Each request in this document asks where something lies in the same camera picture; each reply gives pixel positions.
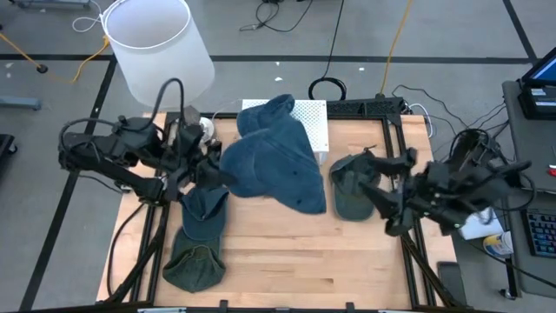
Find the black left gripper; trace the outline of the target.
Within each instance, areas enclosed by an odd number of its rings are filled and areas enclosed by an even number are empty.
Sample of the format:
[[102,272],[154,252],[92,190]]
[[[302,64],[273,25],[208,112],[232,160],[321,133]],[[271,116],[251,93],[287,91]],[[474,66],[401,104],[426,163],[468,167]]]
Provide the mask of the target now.
[[[188,183],[191,180],[190,172],[195,169],[196,164],[203,157],[202,150],[199,147],[203,135],[203,127],[200,124],[177,124],[175,138],[172,143],[176,153],[176,164],[171,170],[167,171],[165,200],[177,201],[181,193],[180,185],[183,181]],[[206,144],[203,167],[196,170],[196,186],[198,188],[213,189],[236,183],[234,176],[219,170],[221,156],[222,142]]]

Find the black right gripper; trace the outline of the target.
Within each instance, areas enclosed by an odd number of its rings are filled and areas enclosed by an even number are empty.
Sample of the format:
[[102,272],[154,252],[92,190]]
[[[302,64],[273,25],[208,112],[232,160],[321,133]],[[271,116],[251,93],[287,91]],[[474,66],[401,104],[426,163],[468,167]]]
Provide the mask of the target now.
[[397,175],[400,182],[392,191],[370,183],[359,183],[362,193],[373,203],[381,218],[386,218],[385,232],[401,236],[414,226],[414,217],[423,217],[433,207],[435,164],[430,163],[415,176],[409,172],[416,165],[418,151],[408,148],[398,157],[372,157],[368,164],[384,175]]

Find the green baseball cap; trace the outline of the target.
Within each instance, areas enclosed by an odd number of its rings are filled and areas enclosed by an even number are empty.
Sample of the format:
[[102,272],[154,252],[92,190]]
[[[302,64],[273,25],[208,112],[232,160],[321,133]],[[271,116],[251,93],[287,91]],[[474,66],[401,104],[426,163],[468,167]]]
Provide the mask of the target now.
[[221,258],[220,237],[196,241],[179,229],[162,277],[181,290],[196,293],[220,283],[226,270]]
[[374,158],[374,153],[366,147],[361,153],[347,155],[330,167],[334,210],[342,220],[361,222],[374,213],[373,202],[363,193],[360,186],[360,183],[369,183],[377,187],[381,181],[381,174],[367,162],[371,158]]

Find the blue denim baseball cap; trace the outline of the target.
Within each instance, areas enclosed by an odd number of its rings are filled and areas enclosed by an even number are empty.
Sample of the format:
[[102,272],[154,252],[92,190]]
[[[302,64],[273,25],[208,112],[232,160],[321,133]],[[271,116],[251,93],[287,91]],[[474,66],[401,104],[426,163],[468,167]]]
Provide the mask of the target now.
[[274,123],[291,117],[295,107],[295,99],[291,94],[274,97],[265,104],[242,110],[236,118],[239,134],[244,137],[249,133],[267,129]]
[[257,130],[230,144],[220,168],[238,197],[268,196],[303,214],[327,211],[323,178],[308,135],[297,121]]
[[186,236],[196,241],[220,237],[227,219],[228,195],[223,187],[194,187],[182,196],[182,227]]

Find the white cardboard box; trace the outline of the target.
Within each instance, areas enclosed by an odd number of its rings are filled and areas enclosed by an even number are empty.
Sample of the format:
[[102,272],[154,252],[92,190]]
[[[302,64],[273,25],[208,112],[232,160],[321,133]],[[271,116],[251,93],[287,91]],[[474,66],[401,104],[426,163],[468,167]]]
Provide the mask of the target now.
[[465,240],[474,240],[503,233],[502,225],[493,208],[488,207],[480,213],[470,215],[465,224],[459,228],[460,235]]

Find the white perforated metal shelf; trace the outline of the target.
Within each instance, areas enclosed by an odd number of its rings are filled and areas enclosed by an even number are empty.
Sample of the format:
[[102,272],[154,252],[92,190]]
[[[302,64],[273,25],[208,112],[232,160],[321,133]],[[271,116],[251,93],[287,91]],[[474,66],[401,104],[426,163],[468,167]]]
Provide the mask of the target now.
[[[243,99],[242,110],[265,104],[267,101]],[[315,158],[319,165],[323,165],[329,152],[327,103],[324,100],[295,100],[291,117],[282,120],[286,119],[295,119],[302,123]]]

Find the black phone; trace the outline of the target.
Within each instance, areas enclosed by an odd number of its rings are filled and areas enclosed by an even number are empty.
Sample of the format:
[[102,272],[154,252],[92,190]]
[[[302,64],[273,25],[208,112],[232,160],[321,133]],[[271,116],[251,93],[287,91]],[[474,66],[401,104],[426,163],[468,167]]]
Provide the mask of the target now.
[[438,262],[437,270],[439,279],[451,294],[452,298],[459,304],[467,305],[467,297],[461,276],[460,266],[456,262]]

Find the white shade table lamp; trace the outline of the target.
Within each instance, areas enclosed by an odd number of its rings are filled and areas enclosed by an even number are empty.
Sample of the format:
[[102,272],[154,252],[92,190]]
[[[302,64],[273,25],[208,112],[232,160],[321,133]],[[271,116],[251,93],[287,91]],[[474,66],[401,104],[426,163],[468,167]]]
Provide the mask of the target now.
[[160,111],[183,108],[184,122],[203,122],[192,103],[215,80],[215,67],[185,0],[116,0],[101,25],[137,102]]

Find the white yellow labelled container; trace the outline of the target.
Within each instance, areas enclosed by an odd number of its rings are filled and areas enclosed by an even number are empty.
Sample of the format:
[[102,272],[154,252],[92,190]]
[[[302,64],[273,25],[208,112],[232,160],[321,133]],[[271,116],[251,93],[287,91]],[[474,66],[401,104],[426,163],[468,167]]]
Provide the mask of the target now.
[[513,241],[510,231],[487,236],[483,239],[482,244],[485,252],[491,256],[503,257],[513,253]]

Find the grey desk top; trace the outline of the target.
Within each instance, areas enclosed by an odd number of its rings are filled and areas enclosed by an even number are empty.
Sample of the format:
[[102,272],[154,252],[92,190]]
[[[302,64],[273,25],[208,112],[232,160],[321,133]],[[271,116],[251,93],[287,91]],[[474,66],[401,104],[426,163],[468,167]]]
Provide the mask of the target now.
[[556,165],[556,120],[526,119],[517,82],[505,81],[502,90],[517,160],[532,163],[525,173],[538,190],[556,194],[556,176],[548,173],[550,166]]

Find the black keyboard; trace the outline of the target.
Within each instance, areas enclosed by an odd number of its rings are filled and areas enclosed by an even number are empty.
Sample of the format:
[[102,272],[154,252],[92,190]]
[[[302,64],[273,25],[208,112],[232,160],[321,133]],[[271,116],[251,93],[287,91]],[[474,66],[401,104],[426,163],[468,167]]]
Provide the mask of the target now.
[[521,217],[531,254],[556,258],[556,210],[527,209]]

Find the black labelled device box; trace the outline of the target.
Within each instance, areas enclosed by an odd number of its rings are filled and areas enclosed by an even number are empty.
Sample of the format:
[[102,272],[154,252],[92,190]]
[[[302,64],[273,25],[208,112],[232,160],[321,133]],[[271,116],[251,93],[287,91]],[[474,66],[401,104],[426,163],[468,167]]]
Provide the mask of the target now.
[[523,84],[518,100],[527,119],[556,120],[556,82]]

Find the grey keyboard desk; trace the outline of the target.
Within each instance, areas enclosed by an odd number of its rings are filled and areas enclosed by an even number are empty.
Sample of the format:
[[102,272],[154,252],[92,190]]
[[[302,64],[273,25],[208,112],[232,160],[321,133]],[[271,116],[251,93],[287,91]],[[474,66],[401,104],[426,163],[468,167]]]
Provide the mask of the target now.
[[526,240],[521,212],[527,209],[556,210],[556,194],[539,192],[534,200],[530,190],[515,190],[503,203],[506,225],[512,234],[513,264],[520,290],[556,299],[556,258],[533,256]]

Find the black computer monitor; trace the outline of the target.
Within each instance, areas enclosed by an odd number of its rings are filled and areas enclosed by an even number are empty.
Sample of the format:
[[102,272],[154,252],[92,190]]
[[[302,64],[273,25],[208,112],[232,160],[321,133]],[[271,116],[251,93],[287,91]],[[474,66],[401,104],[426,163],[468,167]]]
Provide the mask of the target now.
[[556,47],[540,59],[522,78],[531,85],[556,85]]

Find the grey furniture foot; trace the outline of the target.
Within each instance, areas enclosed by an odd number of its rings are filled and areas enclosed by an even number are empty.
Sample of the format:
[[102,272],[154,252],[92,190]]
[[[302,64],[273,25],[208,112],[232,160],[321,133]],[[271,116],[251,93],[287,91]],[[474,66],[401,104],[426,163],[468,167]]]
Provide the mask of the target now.
[[0,96],[0,107],[40,110],[42,105],[38,98]]

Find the black wheeled furniture base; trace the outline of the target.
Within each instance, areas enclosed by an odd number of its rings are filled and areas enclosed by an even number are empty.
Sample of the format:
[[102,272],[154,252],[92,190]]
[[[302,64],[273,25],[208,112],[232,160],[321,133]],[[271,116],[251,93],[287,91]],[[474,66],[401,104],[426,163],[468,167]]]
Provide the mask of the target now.
[[17,151],[15,137],[8,134],[0,134],[0,170],[5,167],[9,157],[17,153]]

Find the grey metal floor bar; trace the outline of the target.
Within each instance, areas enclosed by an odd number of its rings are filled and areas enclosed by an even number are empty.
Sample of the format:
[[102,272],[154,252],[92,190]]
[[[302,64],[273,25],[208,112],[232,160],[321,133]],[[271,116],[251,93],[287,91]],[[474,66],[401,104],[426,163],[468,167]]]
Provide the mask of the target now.
[[92,0],[7,0],[20,9],[84,9],[89,10]]

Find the black aluminium table frame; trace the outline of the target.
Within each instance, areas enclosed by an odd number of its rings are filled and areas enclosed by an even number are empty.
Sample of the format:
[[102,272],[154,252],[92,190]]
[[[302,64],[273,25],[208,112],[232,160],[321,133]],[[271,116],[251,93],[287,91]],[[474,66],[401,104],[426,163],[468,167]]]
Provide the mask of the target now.
[[303,215],[274,199],[231,197],[222,239],[225,277],[197,293],[162,278],[175,233],[178,205],[147,208],[136,196],[122,198],[114,232],[116,249],[104,283],[120,284],[149,241],[160,245],[121,303],[122,313],[398,313],[441,311],[443,302],[398,238],[386,235],[378,215],[348,222],[328,208]]

